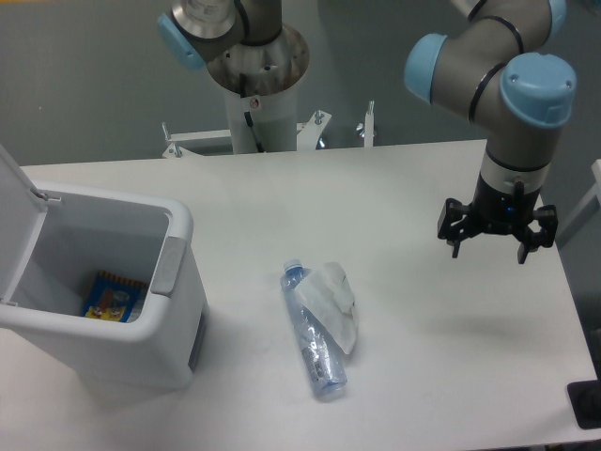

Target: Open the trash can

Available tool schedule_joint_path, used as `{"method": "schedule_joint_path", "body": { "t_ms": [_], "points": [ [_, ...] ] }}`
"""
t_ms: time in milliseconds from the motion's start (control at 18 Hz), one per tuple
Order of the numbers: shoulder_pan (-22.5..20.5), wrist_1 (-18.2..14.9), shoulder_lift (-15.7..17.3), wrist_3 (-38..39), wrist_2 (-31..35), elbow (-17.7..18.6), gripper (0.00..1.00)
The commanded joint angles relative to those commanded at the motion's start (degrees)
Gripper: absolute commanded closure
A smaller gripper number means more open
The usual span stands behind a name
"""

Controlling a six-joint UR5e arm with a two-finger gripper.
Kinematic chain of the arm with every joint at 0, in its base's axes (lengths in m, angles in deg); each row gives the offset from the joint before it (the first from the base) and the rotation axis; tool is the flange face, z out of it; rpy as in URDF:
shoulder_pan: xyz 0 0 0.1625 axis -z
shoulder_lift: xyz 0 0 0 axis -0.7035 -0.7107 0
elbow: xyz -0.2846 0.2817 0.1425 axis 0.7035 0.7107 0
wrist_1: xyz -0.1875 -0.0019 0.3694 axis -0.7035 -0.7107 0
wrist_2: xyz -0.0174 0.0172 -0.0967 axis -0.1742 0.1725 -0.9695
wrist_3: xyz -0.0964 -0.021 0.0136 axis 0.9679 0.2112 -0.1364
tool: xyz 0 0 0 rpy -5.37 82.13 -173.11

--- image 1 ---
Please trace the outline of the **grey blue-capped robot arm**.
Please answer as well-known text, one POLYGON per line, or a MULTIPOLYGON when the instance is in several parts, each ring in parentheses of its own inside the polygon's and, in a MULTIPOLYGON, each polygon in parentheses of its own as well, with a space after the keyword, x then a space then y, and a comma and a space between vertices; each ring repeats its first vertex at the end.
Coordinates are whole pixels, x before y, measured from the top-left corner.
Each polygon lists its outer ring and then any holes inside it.
MULTIPOLYGON (((540 191, 577 90, 572 67, 539 48, 562 27, 563 1, 480 1, 458 37, 429 34, 411 49, 414 96, 488 133, 469 204, 448 199, 438 236, 454 250, 481 234, 511 235, 519 262, 554 244, 557 211, 540 191)), ((278 1, 176 1, 158 19, 172 55, 222 89, 237 153, 295 151, 296 90, 308 69, 303 36, 278 1)))

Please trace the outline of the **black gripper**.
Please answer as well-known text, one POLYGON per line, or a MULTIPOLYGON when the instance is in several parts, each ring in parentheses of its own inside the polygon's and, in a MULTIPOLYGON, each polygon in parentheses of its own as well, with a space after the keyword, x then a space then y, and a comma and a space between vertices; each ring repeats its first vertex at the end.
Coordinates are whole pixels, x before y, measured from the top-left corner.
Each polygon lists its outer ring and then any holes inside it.
POLYGON ((538 209, 535 204, 541 189, 514 196, 497 191, 478 177, 474 197, 465 205, 447 198, 438 220, 438 238, 452 247, 458 258, 461 243, 480 233, 514 235, 519 241, 517 262, 524 264, 530 253, 550 248, 555 241, 559 218, 554 205, 538 209))

